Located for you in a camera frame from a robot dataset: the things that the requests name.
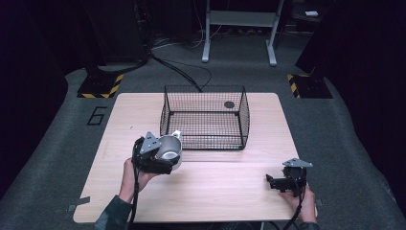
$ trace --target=person's arm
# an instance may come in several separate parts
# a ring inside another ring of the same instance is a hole
[[[290,204],[293,210],[299,205],[299,197],[294,197],[292,193],[280,193],[280,196]],[[306,186],[304,193],[304,200],[302,202],[301,213],[299,218],[303,223],[300,224],[301,230],[320,230],[316,219],[316,196],[313,192]]]
[[[138,183],[140,192],[148,181],[157,174],[139,172]],[[115,195],[110,203],[95,222],[96,230],[125,229],[128,215],[131,212],[131,201],[134,197],[135,176],[131,158],[124,162],[123,180],[118,195]]]

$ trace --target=wrist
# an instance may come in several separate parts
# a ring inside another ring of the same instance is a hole
[[[301,219],[303,222],[314,222],[317,223],[317,219],[315,216],[312,215],[301,215]]]
[[[131,200],[133,197],[134,197],[134,190],[131,190],[131,191],[121,190],[119,193],[119,198],[127,203],[131,203]]]

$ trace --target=wire mesh basket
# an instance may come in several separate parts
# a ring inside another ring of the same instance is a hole
[[[250,112],[242,85],[165,86],[160,134],[182,131],[183,150],[243,150]]]

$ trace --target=small round object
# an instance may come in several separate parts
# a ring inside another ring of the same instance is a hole
[[[234,108],[234,106],[236,106],[233,102],[225,102],[224,106],[226,108]]]

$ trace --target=black sleeve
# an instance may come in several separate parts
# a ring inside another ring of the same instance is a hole
[[[95,230],[125,230],[131,207],[115,195],[95,222]]]
[[[303,222],[299,225],[301,230],[320,230],[320,226],[314,222]]]

